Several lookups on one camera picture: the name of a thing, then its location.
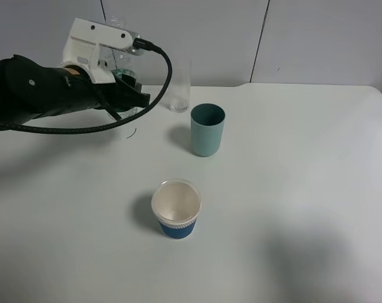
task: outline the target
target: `blue paper cup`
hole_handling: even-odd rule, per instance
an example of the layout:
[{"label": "blue paper cup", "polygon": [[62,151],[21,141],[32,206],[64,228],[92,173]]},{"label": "blue paper cup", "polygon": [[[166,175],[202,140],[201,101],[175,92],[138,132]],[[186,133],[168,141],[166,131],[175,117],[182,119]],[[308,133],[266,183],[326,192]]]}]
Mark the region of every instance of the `blue paper cup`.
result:
[{"label": "blue paper cup", "polygon": [[188,236],[201,210],[197,188],[188,181],[172,179],[163,182],[154,192],[152,210],[167,237]]}]

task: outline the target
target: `white table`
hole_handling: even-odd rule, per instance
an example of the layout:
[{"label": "white table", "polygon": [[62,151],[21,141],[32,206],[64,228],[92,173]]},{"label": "white table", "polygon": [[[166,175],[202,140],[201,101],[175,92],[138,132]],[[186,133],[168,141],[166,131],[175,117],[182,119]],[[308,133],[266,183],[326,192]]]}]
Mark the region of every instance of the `white table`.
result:
[{"label": "white table", "polygon": [[[227,114],[209,158],[189,151],[190,111],[163,106],[106,133],[0,133],[0,302],[382,302],[382,95],[194,87],[203,102]],[[179,241],[150,210],[174,177],[202,197]]]}]

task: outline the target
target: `black cable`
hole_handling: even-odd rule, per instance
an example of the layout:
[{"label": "black cable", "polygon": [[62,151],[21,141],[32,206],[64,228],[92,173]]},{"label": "black cable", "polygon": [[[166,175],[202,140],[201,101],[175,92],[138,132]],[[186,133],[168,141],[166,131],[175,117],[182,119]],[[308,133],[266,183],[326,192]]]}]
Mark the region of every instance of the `black cable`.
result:
[{"label": "black cable", "polygon": [[94,126],[90,128],[39,128],[36,126],[26,126],[21,124],[0,122],[0,129],[9,129],[12,131],[23,131],[26,133],[35,133],[35,134],[90,134],[90,133],[97,133],[99,131],[106,131],[112,128],[117,128],[118,126],[122,126],[126,123],[129,123],[147,114],[160,102],[161,98],[164,96],[165,92],[167,91],[168,85],[170,84],[171,77],[172,77],[172,65],[168,55],[161,48],[159,48],[158,46],[152,44],[151,42],[147,40],[136,38],[133,42],[133,47],[138,49],[145,49],[146,51],[147,50],[153,51],[153,52],[156,52],[157,54],[160,54],[165,59],[167,63],[167,68],[168,68],[167,77],[165,79],[163,87],[161,88],[160,93],[158,93],[158,95],[155,97],[152,103],[150,103],[147,107],[145,107],[143,110],[141,110],[137,114],[117,122],[113,122],[113,123],[105,124],[101,126]]}]

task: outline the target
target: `white wall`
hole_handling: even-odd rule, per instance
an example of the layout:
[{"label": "white wall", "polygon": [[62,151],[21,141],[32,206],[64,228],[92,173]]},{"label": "white wall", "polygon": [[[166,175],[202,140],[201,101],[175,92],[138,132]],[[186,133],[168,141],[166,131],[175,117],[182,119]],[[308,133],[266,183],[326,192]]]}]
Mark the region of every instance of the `white wall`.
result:
[{"label": "white wall", "polygon": [[382,89],[382,0],[271,0],[253,82]]},{"label": "white wall", "polygon": [[99,0],[0,0],[0,59],[57,66],[74,18],[103,22]]},{"label": "white wall", "polygon": [[[103,0],[108,18],[162,47],[172,57],[192,60],[193,85],[247,83],[253,70],[268,0]],[[165,63],[156,55],[136,58],[145,83],[160,83]]]}]

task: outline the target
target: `cup rim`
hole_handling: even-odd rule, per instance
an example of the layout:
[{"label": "cup rim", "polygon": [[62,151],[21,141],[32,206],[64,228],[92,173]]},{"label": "cup rim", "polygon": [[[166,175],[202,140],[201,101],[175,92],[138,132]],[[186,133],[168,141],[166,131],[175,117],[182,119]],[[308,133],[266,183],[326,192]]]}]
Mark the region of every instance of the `cup rim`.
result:
[{"label": "cup rim", "polygon": [[[190,218],[187,218],[185,220],[181,220],[181,221],[177,221],[177,220],[170,220],[170,219],[167,219],[167,218],[164,218],[162,215],[160,215],[154,208],[154,201],[155,201],[155,197],[157,195],[157,193],[166,185],[169,185],[169,184],[172,184],[172,183],[175,183],[175,182],[180,182],[180,183],[184,183],[186,185],[188,185],[189,187],[191,187],[193,189],[193,191],[198,195],[198,198],[199,198],[199,209],[198,209],[198,212],[193,215],[192,217]],[[187,180],[184,180],[184,179],[169,179],[169,180],[166,180],[164,181],[163,183],[161,183],[157,188],[156,190],[154,191],[153,193],[153,197],[152,197],[152,211],[154,213],[154,215],[157,217],[157,219],[163,223],[167,223],[167,224],[170,224],[170,225],[184,225],[184,224],[187,224],[187,223],[190,223],[192,221],[194,221],[196,219],[196,217],[199,215],[199,212],[201,211],[201,195],[198,191],[198,189],[196,188],[195,185],[193,185],[192,183],[190,183],[189,181]]]},{"label": "cup rim", "polygon": [[[213,105],[213,106],[215,106],[217,109],[220,109],[220,110],[223,112],[223,119],[222,119],[219,123],[214,124],[214,125],[205,125],[205,124],[201,124],[201,123],[199,123],[199,122],[196,121],[196,120],[194,119],[194,117],[192,116],[192,112],[194,111],[195,108],[197,108],[197,107],[199,107],[199,106],[201,106],[201,105]],[[217,104],[213,104],[213,103],[200,103],[200,104],[198,104],[197,106],[194,106],[194,107],[193,107],[193,109],[191,110],[191,114],[190,114],[190,116],[191,116],[191,120],[192,120],[195,124],[200,125],[200,126],[203,126],[203,127],[205,127],[205,128],[213,128],[213,127],[218,126],[219,124],[223,123],[223,121],[224,121],[225,118],[226,118],[226,112],[224,111],[223,108],[221,108],[221,107],[218,106]]]}]

